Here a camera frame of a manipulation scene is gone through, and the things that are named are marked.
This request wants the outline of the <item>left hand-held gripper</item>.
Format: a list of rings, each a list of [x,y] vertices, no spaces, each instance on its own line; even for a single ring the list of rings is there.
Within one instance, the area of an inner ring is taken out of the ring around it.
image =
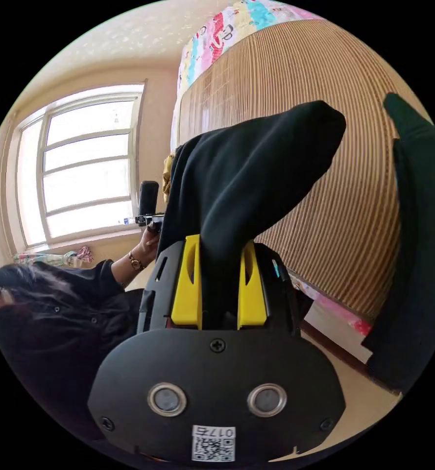
[[[139,227],[144,228],[152,224],[153,229],[155,230],[156,233],[161,232],[163,220],[164,220],[163,213],[138,215],[135,217],[135,223]]]

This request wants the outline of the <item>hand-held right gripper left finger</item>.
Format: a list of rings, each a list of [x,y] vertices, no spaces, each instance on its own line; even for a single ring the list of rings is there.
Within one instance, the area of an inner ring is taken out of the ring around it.
[[[202,329],[200,235],[186,237],[178,272],[171,321],[177,327]]]

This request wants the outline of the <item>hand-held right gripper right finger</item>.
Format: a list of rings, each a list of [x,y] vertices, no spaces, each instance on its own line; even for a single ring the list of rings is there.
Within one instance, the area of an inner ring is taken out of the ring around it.
[[[267,320],[255,244],[248,242],[241,253],[237,329],[260,328]]]

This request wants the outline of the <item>person's left hand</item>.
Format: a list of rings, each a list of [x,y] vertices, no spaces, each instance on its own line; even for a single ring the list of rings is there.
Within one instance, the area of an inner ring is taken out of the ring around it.
[[[151,222],[144,229],[141,241],[138,245],[139,259],[144,265],[150,264],[156,257],[160,239],[160,227],[156,222]]]

